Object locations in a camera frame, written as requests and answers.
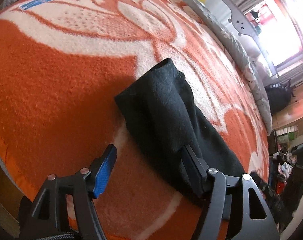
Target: metal screw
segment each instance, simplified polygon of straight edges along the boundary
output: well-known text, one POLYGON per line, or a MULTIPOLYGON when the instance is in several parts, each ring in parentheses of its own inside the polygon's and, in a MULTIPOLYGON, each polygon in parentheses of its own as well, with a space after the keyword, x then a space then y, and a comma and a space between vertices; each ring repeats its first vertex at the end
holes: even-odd
POLYGON ((250 179, 251 179, 251 176, 250 176, 248 173, 244 173, 244 174, 243 174, 243 179, 244 179, 244 180, 250 180, 250 179))
POLYGON ((216 170, 215 168, 209 168, 208 171, 210 174, 216 174, 218 172, 218 170, 216 170))
POLYGON ((47 179, 48 180, 54 180, 56 178, 56 175, 55 174, 50 174, 47 179))
POLYGON ((80 173, 81 174, 87 174, 89 172, 89 169, 88 168, 82 168, 81 170, 80 170, 80 173))

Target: blanket label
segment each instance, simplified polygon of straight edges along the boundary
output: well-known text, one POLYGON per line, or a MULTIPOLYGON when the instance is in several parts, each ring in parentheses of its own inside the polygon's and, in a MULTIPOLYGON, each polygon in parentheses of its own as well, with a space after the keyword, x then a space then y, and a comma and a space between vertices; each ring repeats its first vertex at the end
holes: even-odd
POLYGON ((23 4, 23 5, 19 6, 19 8, 22 11, 25 11, 25 10, 27 10, 29 8, 32 8, 32 7, 37 6, 39 4, 42 4, 42 3, 45 3, 45 2, 50 2, 50 1, 52 1, 52 0, 33 0, 33 1, 29 2, 29 3, 26 3, 26 4, 23 4))

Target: clothes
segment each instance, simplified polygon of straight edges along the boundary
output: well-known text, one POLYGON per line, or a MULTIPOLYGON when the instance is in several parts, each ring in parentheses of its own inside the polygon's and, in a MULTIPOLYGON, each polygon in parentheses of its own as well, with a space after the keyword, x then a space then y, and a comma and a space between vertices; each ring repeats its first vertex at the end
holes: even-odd
POLYGON ((274 154, 272 155, 273 159, 276 160, 278 155, 279 155, 279 152, 274 153, 274 154))
POLYGON ((259 11, 258 12, 254 12, 253 10, 250 12, 252 14, 252 16, 254 17, 254 19, 258 19, 259 18, 259 11))
POLYGON ((285 180, 288 180, 291 172, 292 172, 292 166, 288 163, 284 163, 283 165, 278 164, 278 172, 279 174, 282 174, 285 176, 285 180))
POLYGON ((126 126, 151 165, 174 188, 197 203, 181 162, 189 144, 209 167, 240 177, 236 155, 194 103, 185 75, 169 58, 155 65, 115 97, 126 126))
POLYGON ((277 180, 280 181, 280 182, 285 182, 286 181, 286 177, 284 174, 277 174, 276 176, 277 180))
POLYGON ((286 184, 284 182, 278 182, 277 183, 277 188, 276 188, 276 194, 279 195, 282 193, 282 191, 284 190, 286 184))

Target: wooden floor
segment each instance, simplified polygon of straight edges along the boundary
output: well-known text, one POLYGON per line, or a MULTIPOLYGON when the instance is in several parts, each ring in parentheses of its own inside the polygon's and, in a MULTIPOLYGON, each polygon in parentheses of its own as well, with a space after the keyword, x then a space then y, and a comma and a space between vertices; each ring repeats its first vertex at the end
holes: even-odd
POLYGON ((0 203, 16 219, 23 194, 11 183, 0 167, 0 203))
POLYGON ((295 98, 290 104, 273 116, 273 130, 298 125, 299 135, 303 134, 303 84, 295 88, 295 98))

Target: bed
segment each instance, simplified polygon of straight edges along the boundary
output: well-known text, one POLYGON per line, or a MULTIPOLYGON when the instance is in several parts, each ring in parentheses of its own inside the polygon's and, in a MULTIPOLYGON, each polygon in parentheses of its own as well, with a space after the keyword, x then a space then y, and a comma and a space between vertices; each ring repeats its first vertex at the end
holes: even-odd
MULTIPOLYGON (((200 208, 145 162, 114 102, 167 57, 245 171, 268 179, 264 88, 203 5, 52 0, 23 11, 30 1, 0 11, 0 164, 29 199, 49 174, 74 174, 113 143, 117 162, 94 203, 108 239, 190 239, 200 208)), ((221 239, 225 232, 222 223, 221 239)))

